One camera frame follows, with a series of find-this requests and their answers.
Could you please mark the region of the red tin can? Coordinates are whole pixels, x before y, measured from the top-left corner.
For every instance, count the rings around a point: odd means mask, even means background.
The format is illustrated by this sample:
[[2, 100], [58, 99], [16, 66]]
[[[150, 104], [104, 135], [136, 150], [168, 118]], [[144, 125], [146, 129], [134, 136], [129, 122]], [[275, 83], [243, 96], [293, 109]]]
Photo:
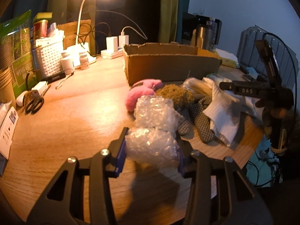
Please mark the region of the red tin can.
[[33, 23], [33, 40], [47, 37], [48, 20], [43, 19]]

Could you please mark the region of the grey padded headboard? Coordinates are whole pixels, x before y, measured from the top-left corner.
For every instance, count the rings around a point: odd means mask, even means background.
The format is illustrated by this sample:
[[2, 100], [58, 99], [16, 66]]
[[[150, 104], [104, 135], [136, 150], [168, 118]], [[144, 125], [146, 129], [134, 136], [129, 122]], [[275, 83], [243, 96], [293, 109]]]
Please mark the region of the grey padded headboard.
[[239, 64], [245, 67], [251, 67], [257, 73], [268, 76], [264, 61], [260, 55], [269, 53], [273, 50], [278, 65], [278, 72], [282, 79], [282, 86], [292, 89], [295, 85], [295, 77], [299, 72], [299, 61], [296, 53], [275, 36], [266, 33], [266, 30], [255, 25], [248, 27], [241, 32], [241, 38], [237, 50], [237, 59]]

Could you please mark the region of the white power strip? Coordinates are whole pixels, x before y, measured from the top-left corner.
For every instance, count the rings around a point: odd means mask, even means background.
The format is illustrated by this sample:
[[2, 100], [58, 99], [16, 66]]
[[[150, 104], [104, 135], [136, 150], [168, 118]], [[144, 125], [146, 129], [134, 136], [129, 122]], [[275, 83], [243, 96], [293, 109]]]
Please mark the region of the white power strip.
[[101, 57], [104, 59], [115, 59], [117, 57], [123, 56], [123, 49], [119, 48], [117, 51], [110, 51], [110, 50], [102, 50], [101, 51]]

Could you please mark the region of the white pill bottle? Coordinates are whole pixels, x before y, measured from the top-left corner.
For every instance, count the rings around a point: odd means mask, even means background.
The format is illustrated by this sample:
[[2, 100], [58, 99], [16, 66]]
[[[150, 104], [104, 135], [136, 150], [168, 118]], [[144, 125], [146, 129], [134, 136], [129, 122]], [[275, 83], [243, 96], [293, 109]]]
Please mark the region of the white pill bottle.
[[80, 69], [86, 70], [89, 68], [89, 54], [86, 51], [79, 52]]

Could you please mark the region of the green snack bag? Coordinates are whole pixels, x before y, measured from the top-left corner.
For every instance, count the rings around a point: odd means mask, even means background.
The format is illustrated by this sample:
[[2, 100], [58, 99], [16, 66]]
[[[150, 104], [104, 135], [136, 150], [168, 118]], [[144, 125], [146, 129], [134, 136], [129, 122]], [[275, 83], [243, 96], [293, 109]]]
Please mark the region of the green snack bag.
[[1, 23], [1, 69], [7, 67], [15, 97], [38, 83], [32, 57], [31, 10]]

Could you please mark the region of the brown cardboard box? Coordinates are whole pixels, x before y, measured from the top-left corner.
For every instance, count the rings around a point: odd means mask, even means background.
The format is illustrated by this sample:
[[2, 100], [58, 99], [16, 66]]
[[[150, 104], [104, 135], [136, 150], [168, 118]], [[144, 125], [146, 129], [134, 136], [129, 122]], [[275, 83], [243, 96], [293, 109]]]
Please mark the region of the brown cardboard box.
[[124, 72], [129, 85], [144, 79], [163, 82], [202, 79], [217, 73], [222, 59], [205, 49], [177, 43], [145, 43], [123, 46]]

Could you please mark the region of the white waffle cloth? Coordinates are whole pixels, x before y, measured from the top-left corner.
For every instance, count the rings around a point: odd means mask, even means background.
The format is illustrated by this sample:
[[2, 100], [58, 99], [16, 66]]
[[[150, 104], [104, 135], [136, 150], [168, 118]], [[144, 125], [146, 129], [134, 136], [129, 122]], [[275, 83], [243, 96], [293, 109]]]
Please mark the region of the white waffle cloth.
[[241, 113], [244, 112], [252, 117], [258, 117], [254, 99], [221, 90], [219, 87], [220, 81], [215, 76], [211, 78], [204, 77], [203, 81], [212, 90], [212, 101], [203, 111], [203, 114], [210, 119], [210, 130], [229, 147], [236, 137]]

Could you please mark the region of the white usb charger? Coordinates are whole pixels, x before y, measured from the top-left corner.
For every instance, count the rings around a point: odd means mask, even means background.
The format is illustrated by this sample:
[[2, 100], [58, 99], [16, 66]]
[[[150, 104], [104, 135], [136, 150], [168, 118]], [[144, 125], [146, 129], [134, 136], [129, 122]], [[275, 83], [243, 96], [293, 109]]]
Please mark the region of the white usb charger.
[[129, 35], [121, 34], [118, 36], [118, 46], [123, 48], [125, 45], [129, 45]]

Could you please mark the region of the black handled scissors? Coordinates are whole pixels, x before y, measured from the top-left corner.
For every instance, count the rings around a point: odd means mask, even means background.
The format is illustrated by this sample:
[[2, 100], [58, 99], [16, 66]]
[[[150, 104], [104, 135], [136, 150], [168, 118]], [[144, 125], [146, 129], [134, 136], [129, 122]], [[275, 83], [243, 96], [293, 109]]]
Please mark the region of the black handled scissors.
[[44, 95], [51, 86], [48, 86], [41, 94], [38, 90], [30, 90], [23, 97], [23, 106], [26, 114], [37, 113], [44, 105]]

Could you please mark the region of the pink plush toy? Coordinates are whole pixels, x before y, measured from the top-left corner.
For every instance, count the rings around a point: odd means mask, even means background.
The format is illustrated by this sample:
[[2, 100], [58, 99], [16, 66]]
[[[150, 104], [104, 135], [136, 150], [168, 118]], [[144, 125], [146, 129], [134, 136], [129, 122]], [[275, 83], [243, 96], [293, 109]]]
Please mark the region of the pink plush toy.
[[134, 83], [125, 101], [127, 111], [133, 112], [140, 97], [143, 95], [155, 95], [156, 90], [162, 87], [163, 82], [160, 79], [144, 79]]

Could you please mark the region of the black marker pen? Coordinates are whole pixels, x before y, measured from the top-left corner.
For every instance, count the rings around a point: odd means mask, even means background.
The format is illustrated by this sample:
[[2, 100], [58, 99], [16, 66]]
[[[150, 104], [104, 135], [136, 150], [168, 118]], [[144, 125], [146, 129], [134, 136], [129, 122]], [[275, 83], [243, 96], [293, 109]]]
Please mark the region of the black marker pen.
[[65, 72], [61, 72], [61, 73], [57, 73], [51, 76], [48, 76], [46, 78], [43, 78], [42, 81], [46, 81], [48, 84], [56, 82], [60, 79], [64, 79], [66, 77], [66, 73]]

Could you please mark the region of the clear bubble wrap roll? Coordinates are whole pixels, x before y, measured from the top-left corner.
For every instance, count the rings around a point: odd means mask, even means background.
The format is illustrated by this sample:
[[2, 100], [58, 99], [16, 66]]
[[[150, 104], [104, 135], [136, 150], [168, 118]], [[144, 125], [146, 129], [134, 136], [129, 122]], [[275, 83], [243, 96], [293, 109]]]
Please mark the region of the clear bubble wrap roll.
[[125, 136], [128, 158], [158, 168], [179, 164], [176, 131], [182, 116], [173, 101], [157, 95], [144, 95], [134, 110], [135, 126]]

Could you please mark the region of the yellow green curtain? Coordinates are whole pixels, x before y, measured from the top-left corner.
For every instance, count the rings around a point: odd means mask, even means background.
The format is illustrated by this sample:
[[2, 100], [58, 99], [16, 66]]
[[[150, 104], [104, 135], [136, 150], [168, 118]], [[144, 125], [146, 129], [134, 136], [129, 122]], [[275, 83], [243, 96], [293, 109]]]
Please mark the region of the yellow green curtain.
[[161, 0], [159, 42], [169, 43], [176, 39], [179, 0]]

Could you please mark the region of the white woven storage basket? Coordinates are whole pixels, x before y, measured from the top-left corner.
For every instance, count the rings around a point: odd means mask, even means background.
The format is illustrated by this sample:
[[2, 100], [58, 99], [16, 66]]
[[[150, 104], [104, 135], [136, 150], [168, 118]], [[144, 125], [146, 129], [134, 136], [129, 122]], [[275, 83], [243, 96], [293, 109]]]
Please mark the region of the white woven storage basket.
[[43, 38], [33, 42], [34, 69], [38, 80], [63, 71], [61, 66], [63, 50], [63, 39]]

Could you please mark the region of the stainless steel travel tumbler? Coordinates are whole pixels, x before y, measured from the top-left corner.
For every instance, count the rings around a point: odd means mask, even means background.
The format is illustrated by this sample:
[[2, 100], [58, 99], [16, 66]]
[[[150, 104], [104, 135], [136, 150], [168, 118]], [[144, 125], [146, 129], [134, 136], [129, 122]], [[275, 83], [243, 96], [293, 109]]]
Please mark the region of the stainless steel travel tumbler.
[[195, 46], [205, 50], [213, 48], [214, 31], [210, 28], [197, 27]]

